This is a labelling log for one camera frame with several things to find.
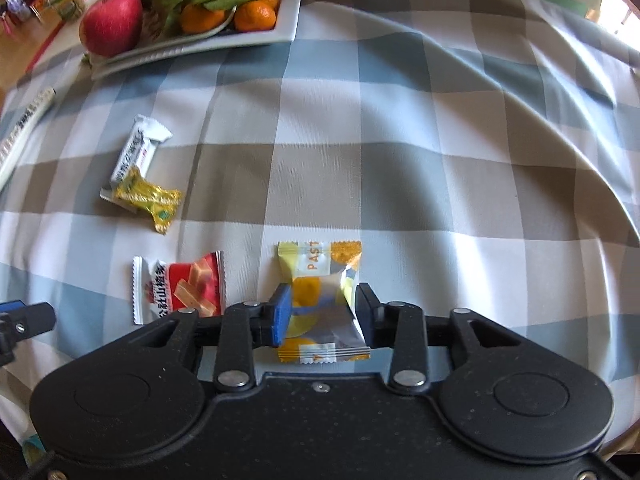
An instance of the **red apple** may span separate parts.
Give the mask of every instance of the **red apple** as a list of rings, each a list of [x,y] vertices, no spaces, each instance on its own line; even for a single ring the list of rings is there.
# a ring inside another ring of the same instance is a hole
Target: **red apple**
[[[92,54],[111,57],[134,48],[141,30],[140,0],[99,0],[80,22],[80,41]]]

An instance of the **checkered tablecloth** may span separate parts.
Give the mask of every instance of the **checkered tablecloth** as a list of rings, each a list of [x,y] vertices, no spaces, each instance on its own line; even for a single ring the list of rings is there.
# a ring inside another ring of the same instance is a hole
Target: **checkered tablecloth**
[[[279,240],[359,238],[381,300],[476,310],[607,381],[610,437],[638,418],[640,54],[599,26],[540,0],[303,0],[291,44],[97,82],[81,54],[0,122],[56,88],[0,196],[0,298],[58,315],[0,372],[19,438],[45,373],[133,329],[133,256],[223,250],[228,303],[264,300]],[[136,114],[174,133],[147,175],[186,191],[166,236],[98,197]]]

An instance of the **yellow candy wrapper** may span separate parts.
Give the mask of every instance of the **yellow candy wrapper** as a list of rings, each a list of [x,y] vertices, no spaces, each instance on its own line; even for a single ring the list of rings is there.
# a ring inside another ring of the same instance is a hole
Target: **yellow candy wrapper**
[[[140,176],[137,166],[130,168],[127,176],[116,188],[114,196],[133,207],[149,212],[154,219],[156,231],[163,235],[171,225],[182,200],[180,190],[163,189],[151,184]]]
[[[368,359],[355,315],[355,287],[362,244],[280,242],[284,280],[291,283],[293,310],[287,338],[278,348],[282,362],[335,363]]]

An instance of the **white plate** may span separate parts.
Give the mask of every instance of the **white plate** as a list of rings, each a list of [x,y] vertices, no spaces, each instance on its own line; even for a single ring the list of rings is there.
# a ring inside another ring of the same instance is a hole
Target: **white plate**
[[[160,44],[145,47],[144,52],[136,53],[135,50],[127,52],[126,59],[119,56],[106,59],[94,64],[92,79],[99,79],[106,75],[126,70],[134,66],[151,63],[159,59],[183,56],[194,52],[217,50],[234,46],[259,45],[269,43],[282,43],[293,41],[298,27],[298,14],[300,13],[300,0],[281,0],[278,10],[278,21],[273,30],[261,32],[242,32],[227,34],[224,36],[211,36],[209,38],[193,41],[193,38],[175,38],[178,44]]]

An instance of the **red candy wrapper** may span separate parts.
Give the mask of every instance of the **red candy wrapper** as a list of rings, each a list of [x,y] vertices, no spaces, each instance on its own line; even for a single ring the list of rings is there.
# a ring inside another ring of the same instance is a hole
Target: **red candy wrapper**
[[[133,258],[133,320],[138,325],[185,306],[195,308],[200,317],[220,316],[224,298],[224,264],[219,251],[192,264]]]

